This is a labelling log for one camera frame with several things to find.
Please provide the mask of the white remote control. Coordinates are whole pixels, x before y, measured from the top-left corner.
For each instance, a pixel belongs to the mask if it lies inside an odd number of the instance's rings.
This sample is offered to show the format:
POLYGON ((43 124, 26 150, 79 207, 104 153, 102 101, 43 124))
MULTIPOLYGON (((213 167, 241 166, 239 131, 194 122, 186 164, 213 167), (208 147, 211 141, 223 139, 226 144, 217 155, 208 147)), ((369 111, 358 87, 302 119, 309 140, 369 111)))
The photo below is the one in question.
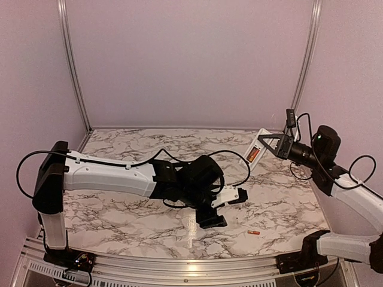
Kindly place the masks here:
POLYGON ((270 134, 270 131, 261 128, 256 134, 248 149, 246 150, 245 154, 243 155, 245 162, 249 165, 251 170, 253 170, 257 166, 258 162, 267 150, 267 148, 259 141, 259 136, 270 134))

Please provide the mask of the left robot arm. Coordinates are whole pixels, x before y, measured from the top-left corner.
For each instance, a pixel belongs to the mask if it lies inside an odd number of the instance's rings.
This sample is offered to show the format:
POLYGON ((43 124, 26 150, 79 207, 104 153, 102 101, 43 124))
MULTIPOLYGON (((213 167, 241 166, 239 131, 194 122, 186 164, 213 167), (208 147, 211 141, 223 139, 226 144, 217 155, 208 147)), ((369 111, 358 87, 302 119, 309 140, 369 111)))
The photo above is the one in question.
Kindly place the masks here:
POLYGON ((101 190, 135 194, 149 199, 181 201, 195 210, 200 228, 225 227, 224 216, 212 203, 215 182, 224 184, 223 171, 208 155, 191 162, 171 163, 151 158, 141 163, 87 157, 58 141, 40 165, 32 204, 45 231, 45 243, 63 266, 75 262, 68 247, 63 218, 63 194, 73 190, 101 190))

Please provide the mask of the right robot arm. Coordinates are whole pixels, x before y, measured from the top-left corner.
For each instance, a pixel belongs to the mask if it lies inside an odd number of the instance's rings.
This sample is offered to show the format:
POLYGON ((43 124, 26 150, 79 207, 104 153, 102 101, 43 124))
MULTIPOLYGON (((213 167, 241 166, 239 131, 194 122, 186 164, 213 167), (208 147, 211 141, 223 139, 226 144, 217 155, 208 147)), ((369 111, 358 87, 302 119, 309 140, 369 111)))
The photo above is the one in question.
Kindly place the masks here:
POLYGON ((350 236, 329 230, 312 233, 303 239, 294 259, 280 263, 280 270, 289 271, 295 264, 308 268, 330 255, 363 262, 382 273, 382 197, 335 163, 341 144, 336 131, 329 126, 319 126, 310 145, 296 142, 284 133, 259 135, 258 140, 274 156, 309 168, 320 191, 348 205, 376 230, 374 236, 350 236))

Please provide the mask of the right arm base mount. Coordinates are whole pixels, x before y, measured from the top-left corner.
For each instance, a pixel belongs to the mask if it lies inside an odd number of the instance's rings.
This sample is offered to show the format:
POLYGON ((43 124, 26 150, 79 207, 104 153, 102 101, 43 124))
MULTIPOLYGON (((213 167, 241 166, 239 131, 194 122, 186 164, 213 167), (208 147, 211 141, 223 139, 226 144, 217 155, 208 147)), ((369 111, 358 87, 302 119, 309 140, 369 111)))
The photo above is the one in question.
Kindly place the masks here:
POLYGON ((314 257, 306 257, 301 255, 300 252, 281 254, 276 257, 276 266, 280 274, 318 268, 328 262, 326 256, 315 255, 314 257))

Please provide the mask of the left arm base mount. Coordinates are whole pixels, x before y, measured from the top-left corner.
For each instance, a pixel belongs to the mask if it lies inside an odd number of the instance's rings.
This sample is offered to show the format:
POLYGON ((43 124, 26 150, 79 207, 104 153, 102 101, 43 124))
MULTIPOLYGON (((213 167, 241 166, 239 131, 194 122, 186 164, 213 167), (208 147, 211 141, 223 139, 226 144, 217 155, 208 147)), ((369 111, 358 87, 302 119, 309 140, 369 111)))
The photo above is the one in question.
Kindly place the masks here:
POLYGON ((70 270, 91 272, 95 263, 95 254, 75 249, 50 250, 44 254, 44 261, 70 270))

